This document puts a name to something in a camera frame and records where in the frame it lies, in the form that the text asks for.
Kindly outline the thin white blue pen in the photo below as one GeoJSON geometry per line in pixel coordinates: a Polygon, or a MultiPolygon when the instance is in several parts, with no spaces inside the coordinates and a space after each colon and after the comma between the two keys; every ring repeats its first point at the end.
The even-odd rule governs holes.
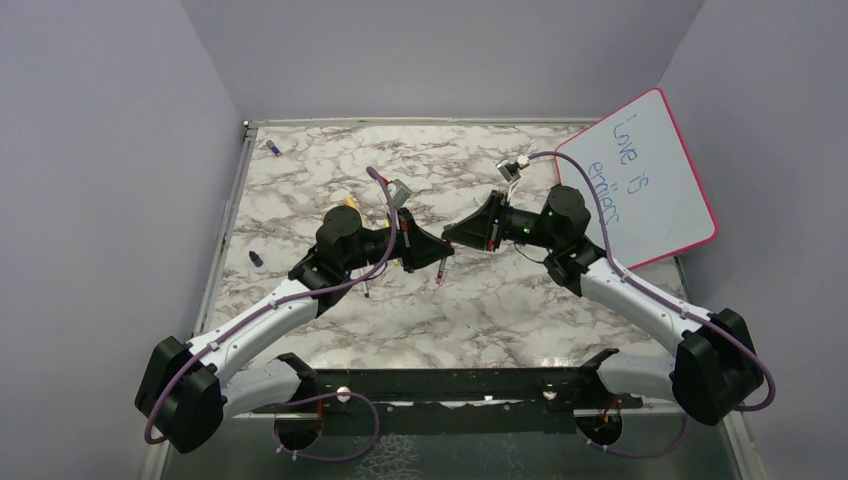
{"type": "Polygon", "coordinates": [[[370,289],[369,289],[369,284],[367,283],[368,272],[369,272],[369,268],[367,268],[367,267],[360,269],[361,277],[364,278],[364,280],[361,282],[361,286],[362,286],[363,295],[364,295],[365,298],[370,298],[370,289]]]}

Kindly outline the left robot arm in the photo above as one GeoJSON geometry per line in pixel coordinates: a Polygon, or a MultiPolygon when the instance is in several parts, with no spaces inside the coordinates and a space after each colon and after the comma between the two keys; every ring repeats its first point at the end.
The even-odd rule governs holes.
{"type": "Polygon", "coordinates": [[[375,275],[398,259],[414,272],[453,253],[405,209],[391,213],[389,226],[370,230],[354,208],[332,208],[315,245],[265,298],[214,331],[187,342],[170,336],[156,345],[135,398],[147,419],[146,442],[167,441],[189,453],[234,416],[277,402],[306,408],[315,387],[306,364],[289,354],[261,368],[247,362],[335,306],[358,283],[352,271],[367,268],[375,275]]]}

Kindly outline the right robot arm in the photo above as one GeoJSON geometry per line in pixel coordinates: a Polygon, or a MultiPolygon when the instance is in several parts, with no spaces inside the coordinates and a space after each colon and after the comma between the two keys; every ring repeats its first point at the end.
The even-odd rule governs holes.
{"type": "Polygon", "coordinates": [[[696,307],[625,270],[586,236],[591,219],[572,187],[552,187],[538,213],[514,208],[505,193],[492,191],[442,237],[487,252],[503,241],[547,250],[543,264],[557,285],[612,310],[667,351],[667,358],[612,354],[578,378],[585,404],[600,407],[616,394],[647,396],[676,402],[704,425],[741,408],[766,380],[745,320],[731,309],[696,307]]]}

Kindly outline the pink red pen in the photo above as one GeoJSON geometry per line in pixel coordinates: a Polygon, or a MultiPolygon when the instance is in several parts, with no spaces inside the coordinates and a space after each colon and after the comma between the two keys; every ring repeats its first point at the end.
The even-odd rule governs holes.
{"type": "Polygon", "coordinates": [[[438,286],[441,286],[445,281],[448,259],[449,259],[449,256],[444,257],[440,260],[440,262],[438,264],[437,274],[436,274],[436,277],[435,277],[435,283],[438,286]]]}

